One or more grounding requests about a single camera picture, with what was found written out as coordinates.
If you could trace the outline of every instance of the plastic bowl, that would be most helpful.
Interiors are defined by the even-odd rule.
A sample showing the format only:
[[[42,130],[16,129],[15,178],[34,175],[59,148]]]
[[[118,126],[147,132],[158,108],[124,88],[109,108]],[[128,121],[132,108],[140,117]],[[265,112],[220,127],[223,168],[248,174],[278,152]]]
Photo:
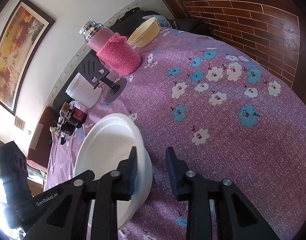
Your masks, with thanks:
[[[149,44],[160,32],[156,17],[152,17],[143,22],[135,32],[132,33],[127,43],[136,47],[144,47]]]
[[[145,202],[152,185],[151,159],[144,147],[141,133],[134,122],[124,114],[109,114],[99,120],[82,143],[77,156],[74,176],[86,170],[95,173],[95,179],[115,170],[121,160],[129,157],[132,146],[137,151],[137,179],[130,201],[117,201],[117,227],[122,228]],[[92,200],[88,225],[92,226],[95,201]]]

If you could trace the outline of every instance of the table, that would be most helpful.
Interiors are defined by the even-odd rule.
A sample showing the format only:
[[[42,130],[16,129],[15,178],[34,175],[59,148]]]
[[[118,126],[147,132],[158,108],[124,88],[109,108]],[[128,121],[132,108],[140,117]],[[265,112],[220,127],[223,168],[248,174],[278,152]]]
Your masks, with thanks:
[[[72,178],[82,141],[98,120],[122,113],[141,131],[153,184],[120,239],[185,239],[187,203],[171,194],[168,146],[205,178],[232,179],[280,239],[292,239],[306,219],[303,102],[250,57],[209,37],[161,29],[136,51],[142,63],[126,76],[121,96],[106,104],[105,87],[83,127],[64,146],[53,144],[45,189]]]

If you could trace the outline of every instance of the white flower pattern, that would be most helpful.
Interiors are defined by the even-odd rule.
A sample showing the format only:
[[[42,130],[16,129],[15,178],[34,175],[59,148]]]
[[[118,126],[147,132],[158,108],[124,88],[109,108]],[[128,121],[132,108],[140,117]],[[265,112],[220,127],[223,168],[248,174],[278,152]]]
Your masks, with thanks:
[[[267,89],[271,96],[277,97],[280,93],[280,84],[278,84],[276,81],[269,82]]]
[[[192,138],[192,142],[195,145],[199,145],[206,142],[206,139],[209,138],[208,130],[207,129],[199,129],[196,133],[194,133],[194,137]]]
[[[151,237],[150,235],[146,235],[143,237],[143,240],[157,240],[155,237]]]
[[[187,88],[187,85],[185,82],[177,83],[172,88],[172,98],[179,98],[181,95],[185,93],[185,89]]]
[[[198,84],[195,88],[195,91],[197,92],[203,92],[205,90],[208,90],[208,84],[207,83],[203,83],[203,84]]]
[[[155,67],[157,65],[158,61],[153,62],[153,64],[150,66],[150,68]]]
[[[228,64],[228,69],[226,70],[226,73],[228,75],[228,80],[237,81],[238,77],[242,75],[242,66],[238,64],[237,62]]]
[[[208,79],[208,81],[218,81],[220,78],[223,77],[223,69],[213,67],[207,72],[207,75],[205,77]]]
[[[239,56],[238,57],[241,61],[249,61],[247,58],[243,57],[243,56]]]
[[[130,115],[129,115],[129,118],[131,118],[132,121],[134,122],[134,121],[137,119],[137,113],[130,114]]]
[[[226,101],[227,97],[225,93],[217,92],[216,94],[212,94],[211,98],[208,100],[213,106],[221,105],[224,101]]]
[[[166,28],[166,29],[164,29],[164,30],[161,30],[160,33],[166,32],[166,31],[168,31],[168,30],[169,30],[169,29]]]
[[[130,233],[127,228],[121,228],[120,230],[118,230],[120,232],[120,234],[125,238],[128,236],[128,234]]]
[[[250,98],[255,98],[258,96],[258,92],[256,88],[248,88],[245,92],[244,95],[250,97]]]
[[[93,126],[93,124],[92,124],[92,123],[89,123],[89,124],[85,125],[85,128],[90,128],[90,127],[92,127],[92,126]]]
[[[148,56],[148,63],[150,64],[153,60],[153,53]]]
[[[230,56],[230,55],[227,55],[225,58],[229,59],[229,60],[238,60],[237,57],[235,56]]]

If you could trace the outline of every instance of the blue flower pattern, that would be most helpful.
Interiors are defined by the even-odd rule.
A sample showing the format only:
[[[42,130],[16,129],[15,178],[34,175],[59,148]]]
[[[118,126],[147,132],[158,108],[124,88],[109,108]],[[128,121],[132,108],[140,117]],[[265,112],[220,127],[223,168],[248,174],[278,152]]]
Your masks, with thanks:
[[[191,80],[192,81],[200,81],[203,78],[203,71],[195,71],[192,75],[191,75]]]
[[[111,103],[106,103],[103,108],[108,108]]]
[[[180,74],[181,69],[179,67],[172,68],[170,71],[168,71],[167,75],[170,76],[175,76],[176,74]]]
[[[194,58],[194,59],[192,60],[191,66],[192,66],[192,67],[199,67],[201,63],[202,63],[201,58],[200,58],[200,57],[196,57],[196,58]]]
[[[212,58],[214,58],[217,55],[217,53],[215,51],[207,51],[204,53],[204,59],[210,60]]]
[[[173,115],[175,122],[181,122],[185,118],[185,107],[182,104],[179,104],[175,107]]]
[[[257,111],[251,105],[242,106],[238,113],[238,118],[240,119],[240,124],[246,126],[248,129],[252,129],[254,125],[258,124]]]
[[[256,65],[254,65],[254,64],[251,63],[251,62],[246,63],[246,65],[248,65],[249,67],[256,67]]]
[[[178,223],[179,226],[187,228],[187,219],[186,218],[176,218],[176,223]]]
[[[247,82],[254,85],[261,80],[262,73],[257,69],[251,69],[247,72],[247,75]]]

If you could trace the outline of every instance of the white plate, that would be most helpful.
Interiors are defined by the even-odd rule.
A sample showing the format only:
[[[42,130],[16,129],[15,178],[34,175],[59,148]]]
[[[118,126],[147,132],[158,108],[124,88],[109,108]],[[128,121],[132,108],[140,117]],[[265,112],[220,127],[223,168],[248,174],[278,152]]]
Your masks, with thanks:
[[[129,157],[136,146],[138,174],[134,195],[130,201],[117,201],[117,226],[123,227],[144,203],[152,186],[152,164],[144,148],[141,133],[134,122],[124,114],[110,114],[97,122],[86,136],[77,156],[74,176],[86,170],[95,173],[95,179],[115,170],[121,160]],[[92,201],[89,226],[92,225]]]

